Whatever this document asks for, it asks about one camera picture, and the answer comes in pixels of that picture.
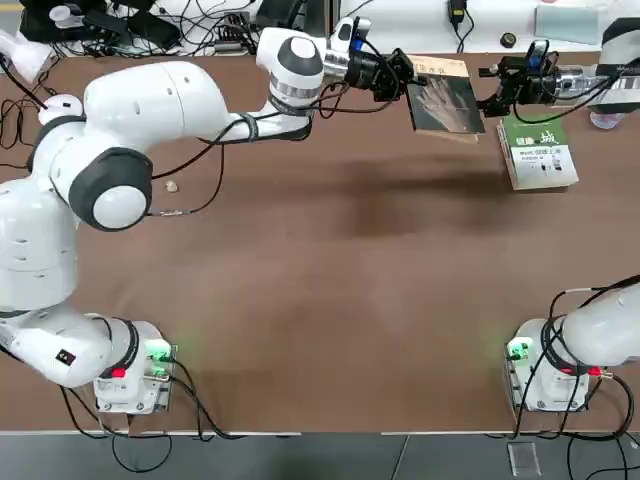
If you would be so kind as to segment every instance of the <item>gray floor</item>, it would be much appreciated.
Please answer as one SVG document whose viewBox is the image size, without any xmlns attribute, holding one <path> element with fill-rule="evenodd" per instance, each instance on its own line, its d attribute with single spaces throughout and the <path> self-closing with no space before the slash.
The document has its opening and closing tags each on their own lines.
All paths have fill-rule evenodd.
<svg viewBox="0 0 640 480">
<path fill-rule="evenodd" d="M 167 463 L 154 480 L 387 480 L 392 477 L 404 437 L 375 434 L 309 434 L 278 439 L 250 438 L 233 442 L 214 440 L 201 444 L 188 438 L 174 440 Z M 161 459 L 165 439 L 122 440 L 117 448 L 122 460 L 145 468 Z M 640 464 L 640 449 L 623 441 L 629 465 Z M 566 439 L 536 442 L 542 475 L 568 479 Z M 573 449 L 574 478 L 585 480 L 599 468 L 618 468 L 620 453 L 615 443 L 576 443 Z M 3 479 L 112 480 L 133 478 L 111 456 L 109 440 L 93 441 L 80 436 L 0 437 Z M 413 436 L 407 445 L 396 480 L 507 480 L 511 468 L 507 441 L 482 435 Z M 606 473 L 594 480 L 622 479 L 622 472 Z M 631 480 L 640 473 L 631 472 Z"/>
</svg>

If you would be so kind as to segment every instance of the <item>book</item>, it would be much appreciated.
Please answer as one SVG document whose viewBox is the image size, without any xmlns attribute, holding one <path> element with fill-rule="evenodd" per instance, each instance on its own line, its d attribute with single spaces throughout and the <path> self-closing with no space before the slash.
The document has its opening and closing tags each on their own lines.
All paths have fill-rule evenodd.
<svg viewBox="0 0 640 480">
<path fill-rule="evenodd" d="M 466 64 L 461 60 L 421 55 L 409 55 L 409 59 L 425 83 L 407 87 L 413 130 L 477 143 L 478 134 L 485 133 L 485 128 Z"/>
<path fill-rule="evenodd" d="M 568 187 L 578 182 L 559 119 L 529 125 L 505 117 L 497 129 L 514 190 Z"/>
</svg>

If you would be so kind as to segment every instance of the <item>hand illustration on book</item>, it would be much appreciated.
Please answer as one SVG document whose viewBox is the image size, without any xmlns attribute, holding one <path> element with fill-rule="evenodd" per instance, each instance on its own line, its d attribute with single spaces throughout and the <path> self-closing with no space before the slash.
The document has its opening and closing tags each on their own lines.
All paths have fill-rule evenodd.
<svg viewBox="0 0 640 480">
<path fill-rule="evenodd" d="M 454 103 L 452 92 L 445 79 L 429 77 L 427 85 L 422 87 L 422 93 L 416 98 L 425 112 L 448 131 L 469 130 L 471 110 L 460 94 L 455 95 L 459 106 Z"/>
</svg>

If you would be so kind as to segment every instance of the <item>brown table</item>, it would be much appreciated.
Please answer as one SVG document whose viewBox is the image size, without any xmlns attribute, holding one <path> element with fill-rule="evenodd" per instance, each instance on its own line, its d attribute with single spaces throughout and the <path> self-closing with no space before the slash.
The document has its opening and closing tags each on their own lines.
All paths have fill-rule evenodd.
<svg viewBox="0 0 640 480">
<path fill-rule="evenodd" d="M 467 60 L 476 71 L 496 58 Z M 262 105 L 267 77 L 253 59 L 198 63 L 231 110 Z M 70 59 L 49 83 L 81 96 L 92 78 L 133 64 Z M 479 96 L 493 88 L 476 82 Z M 370 102 L 351 92 L 344 105 Z M 509 430 L 501 355 L 515 329 L 544 316 L 559 290 L 638 271 L 640 120 L 601 132 L 584 111 L 569 117 L 580 183 L 564 193 L 513 193 L 493 125 L 475 146 L 416 135 L 399 102 L 318 118 L 302 143 L 230 147 L 222 195 L 203 213 L 117 234 L 82 226 L 73 301 L 159 325 L 226 429 Z M 199 148 L 174 142 L 151 158 L 164 171 Z M 217 175 L 212 153 L 174 177 L 179 193 L 159 183 L 154 206 L 199 205 Z M 0 429 L 71 429 L 54 385 L 0 362 Z M 640 370 L 621 372 L 638 391 Z M 569 427 L 615 428 L 624 402 L 609 389 Z M 552 414 L 526 418 L 531 429 L 558 424 Z M 192 404 L 176 394 L 169 415 L 142 425 L 193 430 Z"/>
</svg>

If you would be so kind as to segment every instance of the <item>bottle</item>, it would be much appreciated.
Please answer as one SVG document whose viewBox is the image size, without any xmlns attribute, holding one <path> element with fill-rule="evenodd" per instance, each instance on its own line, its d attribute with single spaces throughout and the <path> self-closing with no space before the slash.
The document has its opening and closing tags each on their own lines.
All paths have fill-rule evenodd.
<svg viewBox="0 0 640 480">
<path fill-rule="evenodd" d="M 591 112 L 589 116 L 591 118 L 591 123 L 596 127 L 602 128 L 603 130 L 611 130 L 620 123 L 620 121 L 626 116 L 626 113 L 603 114 Z"/>
</svg>

